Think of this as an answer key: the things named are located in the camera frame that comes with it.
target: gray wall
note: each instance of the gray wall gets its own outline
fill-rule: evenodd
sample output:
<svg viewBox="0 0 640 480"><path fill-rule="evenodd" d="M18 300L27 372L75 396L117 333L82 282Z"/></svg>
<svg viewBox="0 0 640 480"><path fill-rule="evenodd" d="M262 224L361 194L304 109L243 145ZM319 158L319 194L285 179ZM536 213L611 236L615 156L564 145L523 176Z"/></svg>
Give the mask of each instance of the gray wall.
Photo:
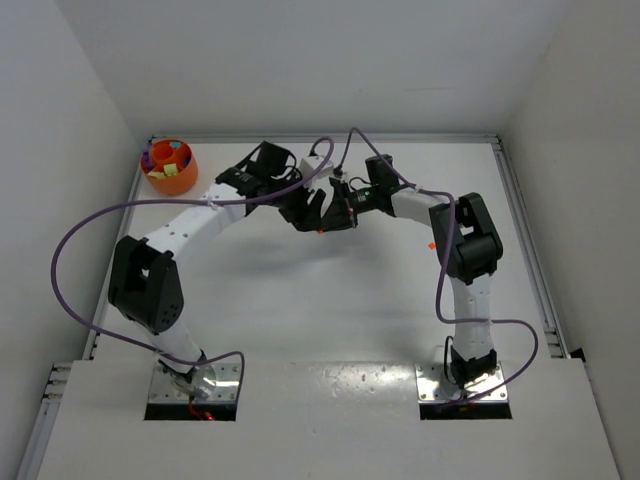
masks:
<svg viewBox="0 0 640 480"><path fill-rule="evenodd" d="M580 0L507 145L570 344L625 478L640 478L640 3Z"/></svg>
<svg viewBox="0 0 640 480"><path fill-rule="evenodd" d="M495 132L568 0L56 0L145 134Z"/></svg>
<svg viewBox="0 0 640 480"><path fill-rule="evenodd" d="M49 262L83 216L126 197L136 143L51 0L11 0L0 16L0 478L13 478L51 364L87 332L57 305ZM91 315L114 215L70 245L64 291Z"/></svg>

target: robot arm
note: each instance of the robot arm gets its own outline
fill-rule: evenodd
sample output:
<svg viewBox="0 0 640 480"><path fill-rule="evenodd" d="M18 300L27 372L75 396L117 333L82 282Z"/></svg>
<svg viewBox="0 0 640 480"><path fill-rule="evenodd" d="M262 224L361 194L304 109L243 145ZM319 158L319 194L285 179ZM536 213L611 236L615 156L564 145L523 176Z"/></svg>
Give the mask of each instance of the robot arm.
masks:
<svg viewBox="0 0 640 480"><path fill-rule="evenodd" d="M216 178L205 197L249 199L287 188L314 170L320 158L302 159L299 169L288 175L290 152L263 142L255 161L242 160ZM390 156L385 156L389 163ZM298 231L337 231L355 228L358 216L380 210L390 216L408 218L434 230L440 261L446 244L448 205L401 185L378 157L366 160L371 185L352 190L334 171L329 178L333 197L321 213L326 198L313 190L313 181L286 195L263 202L278 208L283 218ZM320 173L326 176L331 166ZM193 342L180 314L184 299L178 271L199 248L232 223L249 215L257 205L191 207L145 238L125 237L116 246L108 299L128 319L142 326L152 343L162 352L187 361L204 360L204 352ZM456 318L489 318L489 286L502 256L502 244L478 194L461 197L456 203L456 219L473 231L463 235L456 226L447 274L451 278ZM495 369L497 356L491 341L490 323L466 323L455 327L451 372L456 384L465 383ZM190 393L198 367L189 367L164 358L165 370Z"/></svg>

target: white tabletop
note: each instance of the white tabletop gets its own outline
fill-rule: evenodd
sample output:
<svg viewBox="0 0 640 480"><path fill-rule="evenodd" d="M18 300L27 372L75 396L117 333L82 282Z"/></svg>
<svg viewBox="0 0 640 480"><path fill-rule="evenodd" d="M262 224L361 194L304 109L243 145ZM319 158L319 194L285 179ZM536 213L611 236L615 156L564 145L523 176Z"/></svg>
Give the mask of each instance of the white tabletop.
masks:
<svg viewBox="0 0 640 480"><path fill-rule="evenodd" d="M254 144L192 145L200 176L185 197L197 198L225 168ZM308 144L285 144L298 157ZM461 196L480 193L504 244L494 276L494 318L530 322L544 338L542 315L529 278L500 174L489 144L380 143L397 168L425 188ZM343 144L336 145L336 157ZM366 173L371 152L353 144L352 175ZM158 198L145 179L137 198ZM138 207L134 237L159 228L184 207ZM428 245L432 232L408 220L370 212L356 230L324 235L300 233L276 209L261 207L196 254L180 278L192 335L208 355L241 349L251 359L421 361L441 348L452 327L438 322L435 287L439 263ZM443 309L453 316L449 285ZM113 307L104 326L143 339ZM532 341L520 327L494 328L498 354L526 358ZM547 355L541 342L541 355ZM148 356L101 338L99 359Z"/></svg>
<svg viewBox="0 0 640 480"><path fill-rule="evenodd" d="M236 422L149 422L151 368L76 362L38 479L618 478L579 360L541 358L491 421L420 421L410 364L253 361Z"/></svg>

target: metal mounting plate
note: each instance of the metal mounting plate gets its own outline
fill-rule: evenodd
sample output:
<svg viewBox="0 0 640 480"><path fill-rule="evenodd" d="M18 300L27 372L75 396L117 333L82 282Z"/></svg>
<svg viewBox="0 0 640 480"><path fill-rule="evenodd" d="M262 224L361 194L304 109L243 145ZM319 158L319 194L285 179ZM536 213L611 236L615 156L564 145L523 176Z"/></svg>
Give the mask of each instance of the metal mounting plate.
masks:
<svg viewBox="0 0 640 480"><path fill-rule="evenodd" d="M458 400L460 390L457 386L449 383L444 377L442 367L442 364L416 365L418 402L438 404ZM485 374L473 382L467 383L464 387L465 394L472 396L476 393L485 392L490 388L500 385L503 381L502 365L498 362L498 366L492 375ZM471 403L506 403L508 399L507 387L503 385L486 397L482 397Z"/></svg>
<svg viewBox="0 0 640 480"><path fill-rule="evenodd" d="M236 398L241 365L217 363L211 366L215 373L215 388L207 398L194 399L176 387L173 379L156 365L151 376L145 420L197 420L193 411L208 414L215 420L235 421Z"/></svg>
<svg viewBox="0 0 640 480"><path fill-rule="evenodd" d="M241 365L214 363L211 366L216 373L214 393L206 399L194 400L194 405L233 405L238 392ZM147 403L150 405L188 405L189 396L180 392L171 377L162 372L161 366L156 365L151 376Z"/></svg>
<svg viewBox="0 0 640 480"><path fill-rule="evenodd" d="M485 374L465 385L464 395L469 397L485 392L504 381L502 365L498 363L493 374ZM440 408L440 405L460 399L460 389L444 376L443 365L416 365L416 383L420 416L424 419L491 419L511 418L509 394L501 386L489 395L458 406Z"/></svg>

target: orange cup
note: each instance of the orange cup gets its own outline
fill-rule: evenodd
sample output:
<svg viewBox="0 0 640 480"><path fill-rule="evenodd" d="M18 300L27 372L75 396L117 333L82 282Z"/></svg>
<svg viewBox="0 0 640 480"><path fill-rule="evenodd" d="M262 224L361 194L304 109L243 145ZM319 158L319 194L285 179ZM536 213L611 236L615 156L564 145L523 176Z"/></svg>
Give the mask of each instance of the orange cup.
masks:
<svg viewBox="0 0 640 480"><path fill-rule="evenodd" d="M164 173L165 165L175 164L176 175L157 178L150 172ZM154 143L140 157L140 169L153 188L166 195L188 192L198 180L198 164L189 145L181 140L167 139Z"/></svg>

